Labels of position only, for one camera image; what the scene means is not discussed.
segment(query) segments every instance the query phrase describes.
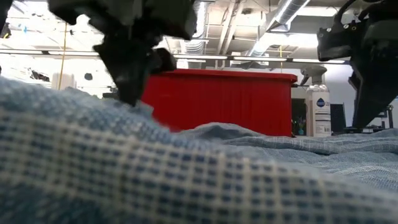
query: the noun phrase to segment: red plastic bin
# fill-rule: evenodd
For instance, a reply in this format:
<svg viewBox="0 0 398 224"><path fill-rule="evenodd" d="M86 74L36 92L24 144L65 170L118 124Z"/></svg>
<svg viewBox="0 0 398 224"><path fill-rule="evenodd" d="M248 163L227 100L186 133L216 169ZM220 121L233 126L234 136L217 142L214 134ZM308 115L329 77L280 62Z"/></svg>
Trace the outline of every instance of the red plastic bin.
<svg viewBox="0 0 398 224"><path fill-rule="evenodd" d="M180 69L149 78L143 102L171 129L232 123L271 136L291 136L291 84L283 73Z"/></svg>

